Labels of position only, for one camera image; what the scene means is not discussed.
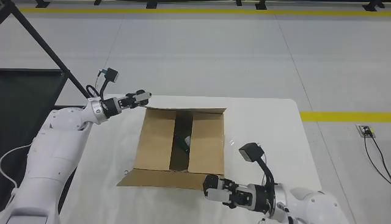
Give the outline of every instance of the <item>floor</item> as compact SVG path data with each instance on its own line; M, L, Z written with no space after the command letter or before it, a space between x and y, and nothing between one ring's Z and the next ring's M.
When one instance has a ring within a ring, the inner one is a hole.
M33 6L17 1L19 7ZM243 8L253 8L245 3ZM226 3L158 8L233 8ZM91 1L54 1L88 7ZM99 8L144 8L103 2ZM357 10L359 4L271 3L269 9ZM98 69L120 72L108 93L291 98L301 111L390 111L391 16L26 13L81 84ZM0 68L55 68L14 18L0 25ZM67 84L57 104L82 105ZM371 166L355 124L305 122L324 190L350 223L386 224L391 188ZM370 123L391 165L388 123ZM374 162L380 165L369 143Z

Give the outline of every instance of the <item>power outlet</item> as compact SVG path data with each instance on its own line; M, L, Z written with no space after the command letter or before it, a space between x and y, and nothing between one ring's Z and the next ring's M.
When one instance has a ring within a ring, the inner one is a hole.
M366 127L366 126L368 126L368 125L356 125L356 128L357 128L357 130L358 130L358 132L359 132L361 137L363 137L363 138L366 137L366 138L370 139L371 136L365 135L364 127ZM376 136L375 136L375 132L373 131L373 128L371 128L370 126L368 126L368 127L371 130L371 132L372 132L373 138L375 138Z

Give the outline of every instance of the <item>yellow floor line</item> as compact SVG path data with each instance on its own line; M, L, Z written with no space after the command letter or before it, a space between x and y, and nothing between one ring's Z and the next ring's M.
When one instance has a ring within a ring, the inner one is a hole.
M24 13L111 13L111 14L234 14L234 15L332 15L391 16L391 12L319 11L319 10L243 10L243 9L77 9L20 8Z
M302 121L391 122L391 112L300 112Z

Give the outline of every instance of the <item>cardboard flap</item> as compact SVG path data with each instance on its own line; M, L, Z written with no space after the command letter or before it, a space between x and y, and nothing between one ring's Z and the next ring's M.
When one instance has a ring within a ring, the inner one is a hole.
M151 110L168 110L168 111L193 111L197 113L207 113L207 114L223 114L226 108L187 108L187 109L176 109L176 108L155 108L147 107Z
M139 146L133 168L168 170L176 113L168 110L145 111Z
M224 174L224 116L194 113L189 172Z
M133 169L117 186L179 187L202 190L206 174Z

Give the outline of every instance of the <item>table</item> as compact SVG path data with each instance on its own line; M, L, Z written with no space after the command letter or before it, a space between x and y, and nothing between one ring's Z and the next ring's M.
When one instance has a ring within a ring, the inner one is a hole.
M276 182L321 189L298 107L291 99L152 96L149 106L226 107L226 178L245 185L261 183L261 168L238 151L247 142L258 142ZM263 214L208 201L199 190L117 187L132 168L144 114L144 108L124 110L93 126L60 214L62 223L255 224L261 219Z

